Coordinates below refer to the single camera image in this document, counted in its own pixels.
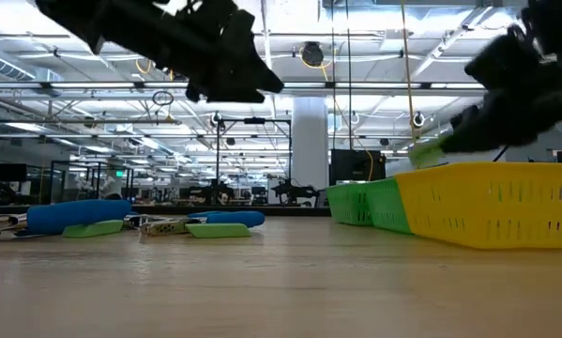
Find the green basket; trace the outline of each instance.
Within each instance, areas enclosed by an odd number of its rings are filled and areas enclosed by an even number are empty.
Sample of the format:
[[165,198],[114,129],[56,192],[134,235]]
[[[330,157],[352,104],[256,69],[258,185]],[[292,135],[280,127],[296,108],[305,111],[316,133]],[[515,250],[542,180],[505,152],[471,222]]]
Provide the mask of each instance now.
[[374,227],[412,234],[395,178],[368,183],[366,193]]
[[368,184],[343,184],[327,188],[330,214],[337,223],[372,226],[366,191]]

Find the yellow plastic crate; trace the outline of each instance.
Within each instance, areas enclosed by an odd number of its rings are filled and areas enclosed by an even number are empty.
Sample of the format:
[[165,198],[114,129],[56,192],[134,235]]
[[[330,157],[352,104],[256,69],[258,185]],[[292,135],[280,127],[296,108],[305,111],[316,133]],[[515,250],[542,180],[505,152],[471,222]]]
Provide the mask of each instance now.
[[454,163],[395,178],[417,235],[480,249],[562,248],[562,163]]

